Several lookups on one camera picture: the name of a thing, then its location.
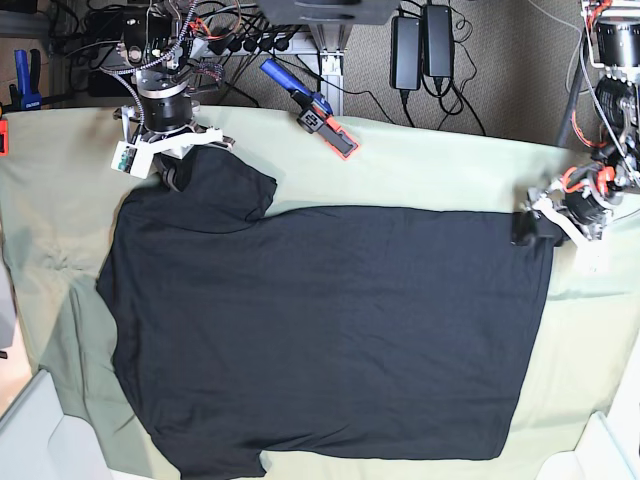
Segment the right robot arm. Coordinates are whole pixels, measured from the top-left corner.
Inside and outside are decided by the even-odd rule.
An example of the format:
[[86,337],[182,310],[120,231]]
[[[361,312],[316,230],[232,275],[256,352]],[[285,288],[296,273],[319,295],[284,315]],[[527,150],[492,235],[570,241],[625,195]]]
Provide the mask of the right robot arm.
[[224,67],[207,57],[213,40],[196,14],[196,1],[129,1],[117,51],[121,67],[101,71],[124,86],[134,104],[114,112],[123,139],[111,168],[145,179],[160,174],[171,190],[190,181],[189,163],[205,147],[230,150],[234,140],[196,119],[194,97],[224,85]]

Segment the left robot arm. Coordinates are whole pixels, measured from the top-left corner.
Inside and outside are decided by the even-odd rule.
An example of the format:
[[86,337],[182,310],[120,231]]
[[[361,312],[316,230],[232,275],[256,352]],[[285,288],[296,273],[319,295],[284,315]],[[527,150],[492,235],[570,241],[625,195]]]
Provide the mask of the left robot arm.
[[512,242],[602,238],[626,194],[639,192],[639,4],[582,1],[582,27],[569,96],[555,143],[574,134],[589,162],[568,168],[544,189],[531,188],[513,216]]

